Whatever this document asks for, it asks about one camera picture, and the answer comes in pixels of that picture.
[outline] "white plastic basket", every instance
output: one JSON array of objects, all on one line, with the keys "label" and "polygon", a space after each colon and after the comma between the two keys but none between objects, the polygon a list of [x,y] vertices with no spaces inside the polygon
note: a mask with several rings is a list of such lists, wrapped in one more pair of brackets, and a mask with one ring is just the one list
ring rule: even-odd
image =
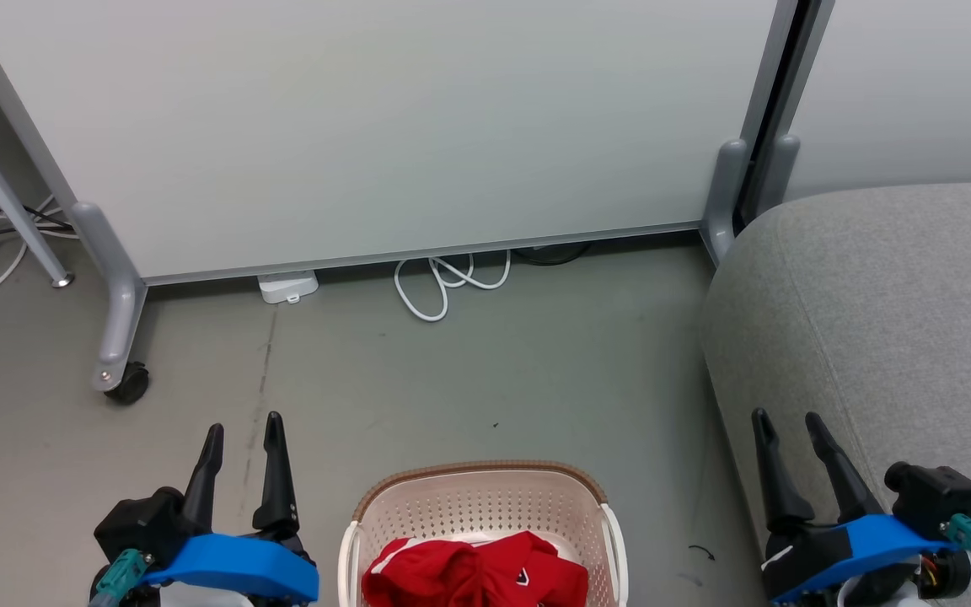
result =
[{"label": "white plastic basket", "polygon": [[501,538],[524,530],[587,568],[587,607],[625,607],[628,558],[605,493],[586,473],[547,461],[440,465],[378,483],[343,534],[340,607],[366,607],[362,572],[394,539]]}]

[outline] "floor stain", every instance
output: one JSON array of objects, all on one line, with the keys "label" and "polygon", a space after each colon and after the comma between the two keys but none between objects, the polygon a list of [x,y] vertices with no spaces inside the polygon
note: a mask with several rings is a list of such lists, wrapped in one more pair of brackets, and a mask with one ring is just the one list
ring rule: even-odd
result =
[{"label": "floor stain", "polygon": [[690,583],[697,585],[698,588],[702,588],[702,580],[700,580],[698,577],[690,575],[690,573],[677,573],[677,577],[682,577]]},{"label": "floor stain", "polygon": [[[280,314],[280,306],[272,311],[272,324],[269,326],[269,341],[265,344],[265,364],[261,368],[261,383],[257,387],[257,406],[254,407],[254,418],[250,420],[249,439],[246,441],[246,472],[242,475],[242,487],[249,486],[249,468],[254,462],[254,446],[261,435],[263,419],[265,419],[265,384],[269,380],[269,361],[272,358],[272,342],[276,337],[276,317]],[[246,512],[246,492],[242,493],[242,503],[239,504],[239,516]]]}]

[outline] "brown basket rim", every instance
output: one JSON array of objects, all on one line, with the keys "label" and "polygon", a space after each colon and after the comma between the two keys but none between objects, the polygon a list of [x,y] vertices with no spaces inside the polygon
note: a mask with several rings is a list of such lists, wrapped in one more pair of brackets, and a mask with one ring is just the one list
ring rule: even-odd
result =
[{"label": "brown basket rim", "polygon": [[595,481],[589,474],[579,470],[574,465],[560,464],[559,461],[535,459],[466,461],[462,462],[462,464],[431,465],[428,466],[428,468],[417,468],[389,476],[388,479],[382,480],[380,483],[373,485],[373,488],[366,492],[366,496],[362,497],[362,500],[359,501],[358,508],[355,508],[354,516],[351,518],[351,521],[361,523],[362,515],[366,513],[366,508],[369,508],[369,504],[373,503],[373,500],[377,499],[377,496],[381,495],[381,492],[384,492],[385,489],[393,487],[394,485],[405,483],[406,481],[427,479],[429,476],[444,476],[447,474],[459,474],[463,472],[491,472],[501,470],[533,470],[566,474],[572,479],[579,481],[579,483],[582,483],[582,486],[585,486],[587,491],[590,491],[594,495],[594,499],[598,500],[598,503],[609,503],[609,500],[605,498],[605,491],[602,491],[601,485],[599,485],[598,482]]}]

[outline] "gray sofa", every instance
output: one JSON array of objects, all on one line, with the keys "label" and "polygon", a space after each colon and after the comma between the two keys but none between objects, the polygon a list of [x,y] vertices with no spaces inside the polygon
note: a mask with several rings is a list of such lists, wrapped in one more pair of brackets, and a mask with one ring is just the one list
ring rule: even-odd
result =
[{"label": "gray sofa", "polygon": [[[770,412],[822,522],[837,508],[806,411],[888,511],[882,477],[895,461],[971,477],[971,184],[835,192],[767,212],[717,270],[702,346],[761,545],[755,407]],[[971,606],[971,585],[945,604]]]}]

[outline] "black wheel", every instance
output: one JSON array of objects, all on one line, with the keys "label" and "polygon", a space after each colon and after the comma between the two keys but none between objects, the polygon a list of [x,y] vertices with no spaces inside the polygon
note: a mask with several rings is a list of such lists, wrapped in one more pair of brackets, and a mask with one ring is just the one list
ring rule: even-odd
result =
[{"label": "black wheel", "polygon": [[115,388],[104,392],[104,395],[120,405],[131,405],[145,395],[148,383],[148,370],[145,368],[145,363],[126,363],[126,368],[122,372],[122,381]]}]

